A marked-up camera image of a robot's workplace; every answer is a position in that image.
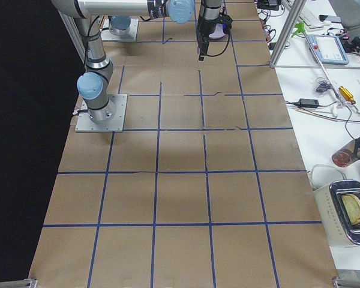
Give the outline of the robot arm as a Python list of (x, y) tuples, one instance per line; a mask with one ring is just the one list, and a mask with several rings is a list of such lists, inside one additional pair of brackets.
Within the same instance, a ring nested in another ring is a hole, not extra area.
[[(147, 19), (140, 20), (148, 22), (157, 18), (169, 17), (177, 24), (187, 23), (193, 16), (195, 9), (194, 1), (148, 1)], [(129, 16), (109, 16), (107, 29), (115, 36), (126, 35), (131, 30), (133, 19)], [(199, 60), (205, 57), (218, 57), (222, 53), (208, 53), (210, 35), (215, 32), (216, 27), (221, 27), (223, 35), (231, 36), (232, 18), (226, 13), (221, 1), (201, 1), (199, 16), (197, 18), (196, 38), (199, 50)]]
[(79, 77), (77, 87), (83, 97), (92, 121), (110, 120), (116, 106), (107, 95), (108, 82), (113, 73), (113, 63), (106, 55), (101, 39), (97, 16), (148, 15), (146, 1), (53, 1), (64, 15), (71, 16), (79, 30), (85, 48), (86, 73)]

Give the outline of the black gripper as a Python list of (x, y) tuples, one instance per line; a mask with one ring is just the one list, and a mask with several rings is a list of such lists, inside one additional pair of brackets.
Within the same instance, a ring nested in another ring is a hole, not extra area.
[[(222, 55), (229, 44), (232, 28), (232, 18), (230, 16), (219, 16), (215, 20), (207, 20), (200, 16), (197, 24), (197, 43), (199, 48), (199, 61), (204, 61), (205, 57), (218, 57)], [(214, 32), (216, 24), (224, 25), (224, 32), (227, 34), (227, 42), (222, 52), (211, 55), (208, 53), (210, 38), (209, 35)]]

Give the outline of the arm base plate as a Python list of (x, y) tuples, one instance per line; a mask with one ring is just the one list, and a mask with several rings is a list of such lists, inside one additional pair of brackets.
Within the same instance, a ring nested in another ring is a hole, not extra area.
[(135, 42), (137, 38), (139, 20), (132, 18), (126, 29), (118, 29), (105, 18), (101, 26), (101, 39), (103, 42)]
[(121, 133), (124, 129), (125, 113), (127, 108), (127, 94), (108, 94), (109, 102), (101, 110), (88, 109), (85, 101), (82, 101), (82, 110), (79, 113), (76, 129), (78, 133)]

